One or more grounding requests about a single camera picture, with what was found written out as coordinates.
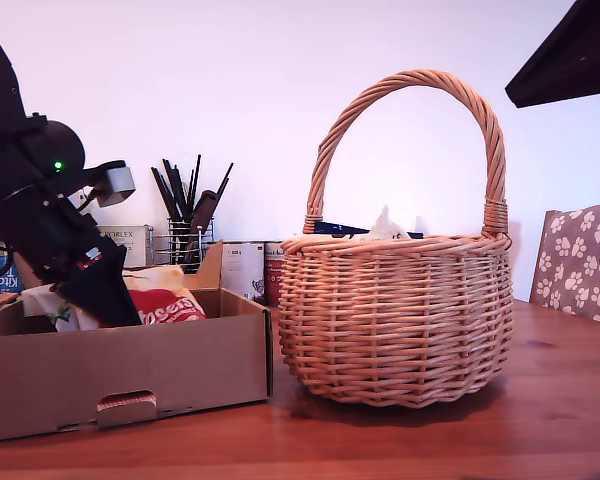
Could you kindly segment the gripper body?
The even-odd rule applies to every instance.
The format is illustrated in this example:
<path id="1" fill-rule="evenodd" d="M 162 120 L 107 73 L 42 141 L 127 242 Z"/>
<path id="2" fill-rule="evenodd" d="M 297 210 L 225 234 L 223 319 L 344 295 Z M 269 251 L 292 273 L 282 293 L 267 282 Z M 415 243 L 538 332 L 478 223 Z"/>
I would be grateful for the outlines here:
<path id="1" fill-rule="evenodd" d="M 60 293 L 124 293 L 125 248 L 103 236 L 90 215 L 36 185 L 0 190 L 0 240 Z"/>

